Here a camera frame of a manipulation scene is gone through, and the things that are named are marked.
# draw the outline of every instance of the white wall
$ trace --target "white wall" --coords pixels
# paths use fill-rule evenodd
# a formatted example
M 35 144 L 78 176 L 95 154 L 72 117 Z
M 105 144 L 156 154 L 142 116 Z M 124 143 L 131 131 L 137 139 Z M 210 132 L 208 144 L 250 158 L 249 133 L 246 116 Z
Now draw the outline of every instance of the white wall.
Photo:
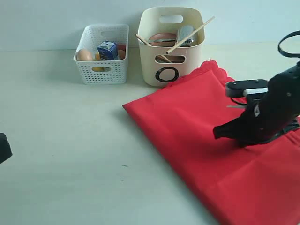
M 300 30 L 300 0 L 9 0 L 0 8 L 0 51 L 75 49 L 95 23 L 130 25 L 136 46 L 141 13 L 154 6 L 197 8 L 204 21 L 215 15 L 206 44 L 278 41 Z

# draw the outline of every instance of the white perforated basket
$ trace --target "white perforated basket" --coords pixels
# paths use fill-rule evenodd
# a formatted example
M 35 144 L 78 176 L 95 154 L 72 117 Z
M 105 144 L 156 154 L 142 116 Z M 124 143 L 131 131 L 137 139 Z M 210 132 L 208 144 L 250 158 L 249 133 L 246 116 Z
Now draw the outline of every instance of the white perforated basket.
M 76 62 L 82 80 L 88 85 L 120 84 L 127 79 L 128 68 L 128 25 L 90 25 L 85 27 L 73 60 Z M 126 45 L 126 56 L 123 60 L 114 61 L 77 61 L 79 50 L 89 50 L 93 57 L 98 52 L 97 46 L 104 41 Z M 92 68 L 110 68 L 110 71 L 94 72 Z

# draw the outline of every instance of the chopsticks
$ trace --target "chopsticks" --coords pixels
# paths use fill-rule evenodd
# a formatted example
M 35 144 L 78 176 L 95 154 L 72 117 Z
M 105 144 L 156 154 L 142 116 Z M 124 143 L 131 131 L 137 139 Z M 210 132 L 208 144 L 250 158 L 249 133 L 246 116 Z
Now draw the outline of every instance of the chopsticks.
M 178 48 L 180 45 L 182 45 L 186 40 L 188 40 L 191 36 L 193 36 L 199 30 L 201 30 L 204 26 L 206 26 L 214 18 L 215 18 L 214 16 L 212 18 L 210 18 L 208 21 L 206 21 L 204 24 L 202 24 L 200 27 L 198 27 L 196 30 L 194 30 L 190 35 L 186 36 L 184 39 L 182 39 L 180 42 L 178 42 L 176 45 L 174 45 L 172 48 L 170 48 L 167 51 L 167 54 L 170 54 L 171 52 L 173 52 L 176 48 Z
M 148 46 L 152 46 L 150 45 L 143 37 L 139 36 L 138 34 L 135 34 L 135 36 L 142 41 L 144 44 L 148 45 Z M 173 63 L 172 61 L 170 61 L 167 57 L 165 57 L 164 55 L 160 55 L 160 57 L 162 57 L 165 61 L 167 61 L 168 63 Z

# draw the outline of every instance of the red fabric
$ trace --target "red fabric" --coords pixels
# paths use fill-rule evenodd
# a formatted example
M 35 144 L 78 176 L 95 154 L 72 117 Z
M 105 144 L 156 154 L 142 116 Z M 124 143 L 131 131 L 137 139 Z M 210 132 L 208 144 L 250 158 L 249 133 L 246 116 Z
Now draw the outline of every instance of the red fabric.
M 206 61 L 166 88 L 123 107 L 223 225 L 300 223 L 300 130 L 266 145 L 238 148 L 214 126 L 239 117 L 227 108 L 227 77 Z

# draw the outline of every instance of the black cable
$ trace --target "black cable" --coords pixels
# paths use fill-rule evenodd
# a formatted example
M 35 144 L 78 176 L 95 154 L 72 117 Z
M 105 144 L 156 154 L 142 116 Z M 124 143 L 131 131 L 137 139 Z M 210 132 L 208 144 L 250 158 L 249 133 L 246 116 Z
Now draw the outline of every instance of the black cable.
M 242 106 L 247 105 L 247 103 L 241 103 L 241 102 L 235 101 L 232 97 L 231 97 L 230 99 L 231 99 L 235 104 L 242 105 Z

